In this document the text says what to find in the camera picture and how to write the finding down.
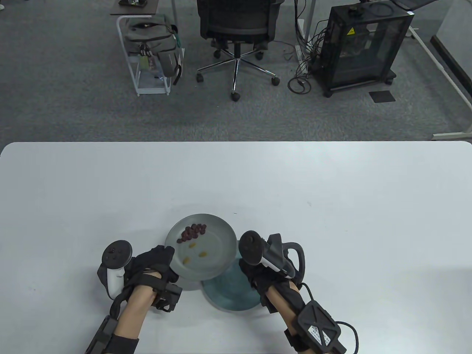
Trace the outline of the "person's right hand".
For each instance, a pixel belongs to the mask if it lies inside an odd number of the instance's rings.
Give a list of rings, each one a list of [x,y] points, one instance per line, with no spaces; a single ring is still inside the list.
[[[293,285],[294,282],[269,267],[262,264],[250,265],[242,258],[238,261],[239,268],[248,279],[251,288],[255,289],[261,298],[266,296],[269,288],[273,285]]]

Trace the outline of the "person's left hand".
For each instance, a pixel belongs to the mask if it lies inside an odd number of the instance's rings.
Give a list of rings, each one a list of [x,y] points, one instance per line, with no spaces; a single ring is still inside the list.
[[[167,284],[176,283],[179,276],[170,268],[174,254],[175,248],[172,246],[156,246],[133,258],[124,288],[144,285],[160,292],[165,290]]]

